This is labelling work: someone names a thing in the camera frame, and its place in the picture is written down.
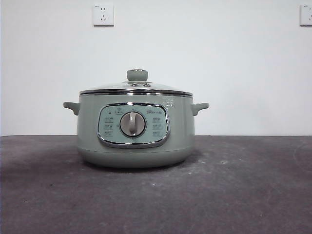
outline stainless steel rim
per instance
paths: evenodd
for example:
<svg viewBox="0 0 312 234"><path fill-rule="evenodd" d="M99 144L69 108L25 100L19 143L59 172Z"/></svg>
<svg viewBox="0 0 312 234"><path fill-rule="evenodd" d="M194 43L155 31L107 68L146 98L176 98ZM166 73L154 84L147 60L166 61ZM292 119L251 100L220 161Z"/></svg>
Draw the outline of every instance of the stainless steel rim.
<svg viewBox="0 0 312 234"><path fill-rule="evenodd" d="M80 91L80 95L98 94L98 95L164 95L164 96L189 96L192 93L174 90L156 90L156 89L95 89Z"/></svg>

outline pot handle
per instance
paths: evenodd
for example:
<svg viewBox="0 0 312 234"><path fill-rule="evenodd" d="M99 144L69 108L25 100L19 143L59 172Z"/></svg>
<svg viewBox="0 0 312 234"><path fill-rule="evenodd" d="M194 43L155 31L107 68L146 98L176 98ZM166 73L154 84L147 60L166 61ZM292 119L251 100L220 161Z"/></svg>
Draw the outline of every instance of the pot handle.
<svg viewBox="0 0 312 234"><path fill-rule="evenodd" d="M77 116L80 110L80 103L64 102L63 107L71 109L74 112L75 116Z"/></svg>
<svg viewBox="0 0 312 234"><path fill-rule="evenodd" d="M208 103L192 104L193 116L197 116L198 112L209 107Z"/></svg>

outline chrome trim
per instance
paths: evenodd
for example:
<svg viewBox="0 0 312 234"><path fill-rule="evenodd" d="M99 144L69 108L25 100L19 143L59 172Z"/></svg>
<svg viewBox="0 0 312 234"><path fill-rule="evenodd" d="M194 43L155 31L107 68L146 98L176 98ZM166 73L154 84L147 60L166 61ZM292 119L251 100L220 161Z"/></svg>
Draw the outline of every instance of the chrome trim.
<svg viewBox="0 0 312 234"><path fill-rule="evenodd" d="M144 72L147 72L146 70L143 70L143 69L131 69L131 70L128 70L128 71L144 71Z"/></svg>
<svg viewBox="0 0 312 234"><path fill-rule="evenodd" d="M147 95L147 96L175 96L175 97L193 98L193 96L183 94L142 93L142 92L80 94L80 96L103 96L103 95L126 95L126 96Z"/></svg>
<svg viewBox="0 0 312 234"><path fill-rule="evenodd" d="M141 81L141 80L133 80L133 81L123 81L122 83L128 83L128 84L131 84L131 83L138 83L138 84L147 84L147 83L150 83L152 84L153 82L150 82L150 81Z"/></svg>
<svg viewBox="0 0 312 234"><path fill-rule="evenodd" d="M160 140L157 140L157 141L154 141L154 142L148 142L148 143L116 143L116 142L105 140L99 133L99 121L100 121L100 117L101 117L101 112L102 112L102 110L104 108L106 108L108 106L121 106L121 105L132 105L132 106L134 106L134 105L148 106L149 105L149 106L160 107L161 109L163 109L164 112L165 112L166 123L167 123L167 132L166 132L165 136L162 139L160 139ZM98 124L97 124L97 136L105 145L107 145L109 147L122 148L122 149L152 148L152 147L157 147L157 146L160 146L160 145L164 144L166 142L166 140L168 139L169 135L170 135L170 124L169 124L168 112L167 112L166 108L163 105L160 105L160 104L142 103L142 102L111 103L111 104L108 104L107 106L104 106L100 110L100 112L99 112Z"/></svg>
<svg viewBox="0 0 312 234"><path fill-rule="evenodd" d="M180 94L186 96L193 96L192 93L175 91L175 90L162 90L162 89L93 89L83 90L79 94L103 94L103 93L145 93L145 94Z"/></svg>

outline lid knob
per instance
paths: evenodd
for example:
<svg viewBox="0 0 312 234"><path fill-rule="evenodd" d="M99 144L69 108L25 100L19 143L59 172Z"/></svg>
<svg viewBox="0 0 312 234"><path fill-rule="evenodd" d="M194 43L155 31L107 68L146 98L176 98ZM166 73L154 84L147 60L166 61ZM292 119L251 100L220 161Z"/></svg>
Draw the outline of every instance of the lid knob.
<svg viewBox="0 0 312 234"><path fill-rule="evenodd" d="M142 69L133 69L127 71L129 81L147 81L148 72Z"/></svg>

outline control panel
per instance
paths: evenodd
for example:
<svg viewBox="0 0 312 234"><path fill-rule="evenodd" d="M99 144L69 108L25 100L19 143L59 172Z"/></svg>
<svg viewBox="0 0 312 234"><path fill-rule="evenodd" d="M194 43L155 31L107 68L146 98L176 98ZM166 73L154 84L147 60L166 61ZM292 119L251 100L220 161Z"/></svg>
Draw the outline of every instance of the control panel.
<svg viewBox="0 0 312 234"><path fill-rule="evenodd" d="M115 103L100 111L97 135L110 147L155 147L163 144L169 133L169 118L162 105Z"/></svg>

